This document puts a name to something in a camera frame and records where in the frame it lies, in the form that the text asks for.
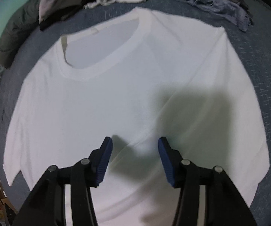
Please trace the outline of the dark grey rolled duvet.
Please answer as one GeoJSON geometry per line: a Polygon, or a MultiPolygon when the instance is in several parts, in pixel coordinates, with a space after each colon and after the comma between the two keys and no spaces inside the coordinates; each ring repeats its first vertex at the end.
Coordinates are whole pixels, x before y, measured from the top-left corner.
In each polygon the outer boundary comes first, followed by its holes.
{"type": "Polygon", "coordinates": [[[0,37],[0,65],[9,68],[25,40],[39,25],[40,0],[28,0],[7,22],[0,37]]]}

